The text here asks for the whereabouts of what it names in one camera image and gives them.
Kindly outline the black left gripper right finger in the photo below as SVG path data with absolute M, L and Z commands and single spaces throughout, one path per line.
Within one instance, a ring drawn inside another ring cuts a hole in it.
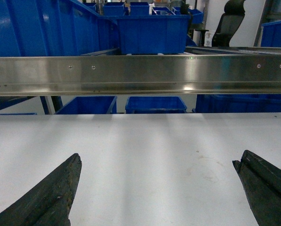
M 232 163 L 258 225 L 281 226 L 281 169 L 249 150 Z

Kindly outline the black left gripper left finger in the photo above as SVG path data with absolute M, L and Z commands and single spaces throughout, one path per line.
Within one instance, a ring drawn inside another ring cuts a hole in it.
M 0 213 L 0 226 L 69 226 L 82 161 L 74 153 Z

